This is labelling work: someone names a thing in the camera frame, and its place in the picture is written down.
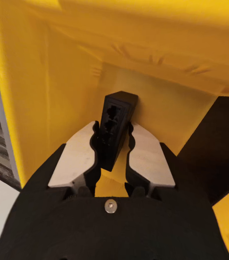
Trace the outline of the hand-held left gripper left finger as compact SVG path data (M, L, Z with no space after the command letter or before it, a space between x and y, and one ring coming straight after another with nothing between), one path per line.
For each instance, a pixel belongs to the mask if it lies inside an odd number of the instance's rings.
M92 121L65 144L48 187L95 188L100 179L97 138L99 122Z

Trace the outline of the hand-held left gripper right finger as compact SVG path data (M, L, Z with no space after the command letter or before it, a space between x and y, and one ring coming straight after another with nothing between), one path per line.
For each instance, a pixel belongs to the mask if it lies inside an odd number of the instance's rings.
M137 123L129 124L126 180L133 187L175 187L159 140Z

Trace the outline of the black ethernet port hub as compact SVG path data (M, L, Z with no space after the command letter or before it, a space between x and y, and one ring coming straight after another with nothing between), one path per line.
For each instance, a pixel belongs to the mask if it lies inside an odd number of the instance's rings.
M98 135L100 167L111 172L123 147L138 95L119 91L105 96Z

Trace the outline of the yellow plastic bin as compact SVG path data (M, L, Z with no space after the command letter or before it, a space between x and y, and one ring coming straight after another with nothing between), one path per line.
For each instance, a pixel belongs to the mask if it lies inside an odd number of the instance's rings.
M95 188L48 187L119 91L175 187L127 182L129 125ZM229 259L229 1L0 1L0 95L22 186L0 259Z

